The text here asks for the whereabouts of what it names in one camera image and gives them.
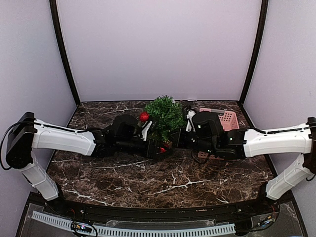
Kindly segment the small green christmas tree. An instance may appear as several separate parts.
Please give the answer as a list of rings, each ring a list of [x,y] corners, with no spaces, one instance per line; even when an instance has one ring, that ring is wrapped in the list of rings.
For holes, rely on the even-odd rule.
[[[170,134],[186,126],[182,105],[172,96],[159,96],[145,106],[144,109],[157,122],[152,138],[162,143],[171,141]]]

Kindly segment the pink plastic basket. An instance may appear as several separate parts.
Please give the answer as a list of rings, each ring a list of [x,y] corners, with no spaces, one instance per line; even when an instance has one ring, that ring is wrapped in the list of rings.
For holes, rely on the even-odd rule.
[[[200,108],[199,112],[211,112],[216,113],[219,117],[220,123],[224,131],[231,131],[239,129],[239,123],[237,115],[233,111],[211,109],[211,108]]]

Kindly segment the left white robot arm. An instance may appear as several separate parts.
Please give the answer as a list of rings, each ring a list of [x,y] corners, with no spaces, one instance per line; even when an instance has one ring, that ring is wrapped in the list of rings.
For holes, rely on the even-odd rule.
[[[71,129],[36,119],[26,112],[17,123],[4,133],[0,146],[6,148],[4,170],[19,170],[37,189],[50,207],[59,215],[66,215],[70,205],[62,199],[62,192],[55,181],[38,163],[33,149],[50,149],[81,154],[93,158],[111,157],[124,152],[153,159],[168,151],[162,142],[151,137],[153,121],[139,126],[130,115],[115,117],[106,128],[90,127]]]

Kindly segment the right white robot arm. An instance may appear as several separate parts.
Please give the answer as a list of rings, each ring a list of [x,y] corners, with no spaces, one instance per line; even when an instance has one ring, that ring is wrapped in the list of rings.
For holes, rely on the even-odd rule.
[[[298,157],[281,174],[263,184],[262,196],[253,201],[252,210],[263,214],[304,179],[316,175],[316,119],[293,127],[225,131],[216,113],[189,111],[187,127],[171,135],[174,147],[204,152],[224,160],[246,159],[259,155],[297,153]]]

